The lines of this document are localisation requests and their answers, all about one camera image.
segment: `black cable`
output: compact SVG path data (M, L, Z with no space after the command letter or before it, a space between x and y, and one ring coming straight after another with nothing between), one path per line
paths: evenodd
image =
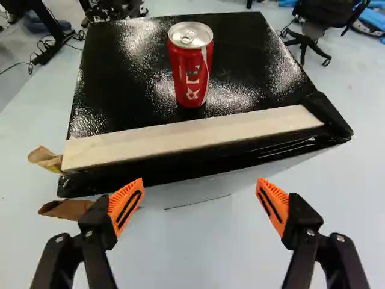
M42 48L39 47L39 43L43 44L43 46L47 49L50 45L47 43L47 42L50 42L50 41L55 41L55 39L47 39L47 40L43 40L45 37L49 37L51 36L52 34L46 34L46 35L43 35L40 37L40 39L37 41L36 43L36 46L38 47L38 49L43 52ZM71 34L71 35L68 35L64 41L66 41L67 39L69 38L74 38L76 40L79 40L79 41L83 41L85 39L85 32L84 30L80 29L77 33L75 34ZM71 48L73 49L76 49L76 50L79 50L79 51L82 51L83 49L81 48L77 48L77 47L74 47L68 43L66 43L67 46L70 46ZM32 64L32 55L35 54L36 56L38 56L38 54L36 54L35 52L31 53L29 55L29 63L28 62L24 62L24 61L21 61L21 62L17 62L15 64L12 64L10 67L4 69L3 71L0 72L0 75L2 75L3 73L7 72L8 70L14 68L15 66L18 66L20 64L26 64L28 65L28 74L32 74L33 71L34 71L34 66Z
M10 67L8 67L8 68L4 69L3 71L1 71L1 72L0 72L0 75L2 75L3 73L7 72L8 70L10 70L10 69L12 69L12 68L14 68L15 66L18 66L18 65L20 65L20 64L26 64L26 65L28 65L28 74L31 75L31 74L33 73L33 71L34 71L34 66L33 66L33 64L32 64L32 54L33 54L33 53L31 53L31 54L29 55L29 63L21 61L21 62L17 62L17 63L15 63L15 64L12 64Z
M77 48L77 47L74 47L74 46L72 46L72 45L70 45L70 44L68 44L68 43L66 43L66 45L67 45L67 46L70 46L70 47L72 47L73 49L76 49L76 50L80 50L80 51L83 51L83 49L81 49L81 48Z
M0 12L0 17L3 17L4 19L8 20L8 12L6 12L6 11Z
M293 22L295 22L296 18L290 21L289 24L287 24L285 27L283 27L281 30L276 30L276 33L278 34L279 37L283 37L283 32L286 28L288 28Z

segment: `brown paper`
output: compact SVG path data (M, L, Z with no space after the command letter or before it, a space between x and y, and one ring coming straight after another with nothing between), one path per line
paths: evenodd
M39 146L34 149L28 155L28 161L33 164L37 164L40 167L44 167L54 173L62 173L61 161L62 155L56 155L44 146Z
M38 213L43 216L78 221L93 204L94 202L90 200L55 200L44 204Z

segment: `wooden board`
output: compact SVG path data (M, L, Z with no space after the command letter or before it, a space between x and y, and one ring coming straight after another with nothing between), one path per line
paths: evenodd
M66 141L63 171L150 158L322 126L302 105L156 125Z

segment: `soda can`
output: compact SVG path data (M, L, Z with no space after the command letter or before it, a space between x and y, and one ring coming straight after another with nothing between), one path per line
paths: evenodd
M210 27L199 22L180 22L168 31L175 95L183 107L200 107L206 102L213 37Z

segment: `pull tab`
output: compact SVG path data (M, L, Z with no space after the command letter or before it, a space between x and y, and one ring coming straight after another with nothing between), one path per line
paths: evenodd
M180 39L183 44L190 44L197 37L197 33L194 30L189 30L186 34Z

